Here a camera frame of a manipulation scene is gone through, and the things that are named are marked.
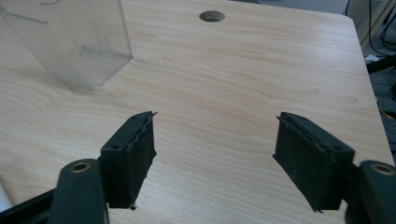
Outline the round grey desk grommet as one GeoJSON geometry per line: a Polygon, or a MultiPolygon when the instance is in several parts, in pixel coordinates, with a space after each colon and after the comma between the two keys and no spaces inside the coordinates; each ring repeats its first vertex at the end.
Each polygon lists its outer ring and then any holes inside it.
{"type": "Polygon", "coordinates": [[[225,19],[225,14],[216,11],[216,10],[208,10],[204,11],[199,15],[199,18],[202,21],[207,21],[207,22],[218,22],[218,21],[223,21],[225,19]]]}

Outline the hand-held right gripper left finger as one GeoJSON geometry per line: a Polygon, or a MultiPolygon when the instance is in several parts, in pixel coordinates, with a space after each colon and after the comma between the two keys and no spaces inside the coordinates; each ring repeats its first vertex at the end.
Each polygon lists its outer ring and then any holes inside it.
{"type": "Polygon", "coordinates": [[[102,146],[98,158],[110,208],[134,209],[157,155],[152,111],[128,118],[102,146]]]}

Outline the clear plastic container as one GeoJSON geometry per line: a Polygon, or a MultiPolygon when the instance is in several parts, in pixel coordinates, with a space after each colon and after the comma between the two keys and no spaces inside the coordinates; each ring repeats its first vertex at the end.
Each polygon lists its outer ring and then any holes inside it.
{"type": "Polygon", "coordinates": [[[88,88],[133,58],[120,0],[0,0],[0,17],[49,73],[88,88]]]}

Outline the black metal stand leg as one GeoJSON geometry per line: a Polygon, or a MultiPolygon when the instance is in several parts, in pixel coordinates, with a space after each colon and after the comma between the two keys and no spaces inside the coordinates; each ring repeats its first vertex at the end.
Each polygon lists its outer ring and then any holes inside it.
{"type": "Polygon", "coordinates": [[[396,54],[380,59],[377,62],[368,63],[366,65],[369,74],[395,66],[396,66],[396,54]]]}

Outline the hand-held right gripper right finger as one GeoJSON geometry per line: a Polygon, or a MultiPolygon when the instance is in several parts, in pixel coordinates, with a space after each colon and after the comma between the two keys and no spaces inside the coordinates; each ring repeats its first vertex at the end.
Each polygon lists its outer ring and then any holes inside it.
{"type": "Polygon", "coordinates": [[[305,117],[283,112],[278,120],[273,158],[313,210],[337,210],[355,150],[305,117]]]}

